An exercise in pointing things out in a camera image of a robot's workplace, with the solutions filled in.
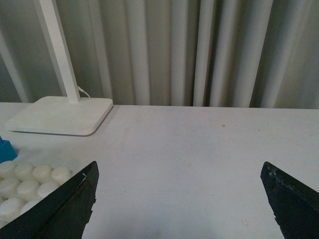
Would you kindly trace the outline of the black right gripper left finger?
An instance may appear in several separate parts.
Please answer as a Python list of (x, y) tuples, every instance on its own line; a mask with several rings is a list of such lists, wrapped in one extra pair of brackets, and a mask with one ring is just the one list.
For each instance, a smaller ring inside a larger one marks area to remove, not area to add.
[(91, 162), (0, 230), (2, 239), (80, 239), (89, 222), (99, 169)]

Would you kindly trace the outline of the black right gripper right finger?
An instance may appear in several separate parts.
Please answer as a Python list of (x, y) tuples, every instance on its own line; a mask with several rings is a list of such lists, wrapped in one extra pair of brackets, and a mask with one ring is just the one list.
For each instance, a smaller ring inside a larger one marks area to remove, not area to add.
[(260, 177), (284, 238), (317, 239), (319, 193), (267, 161)]

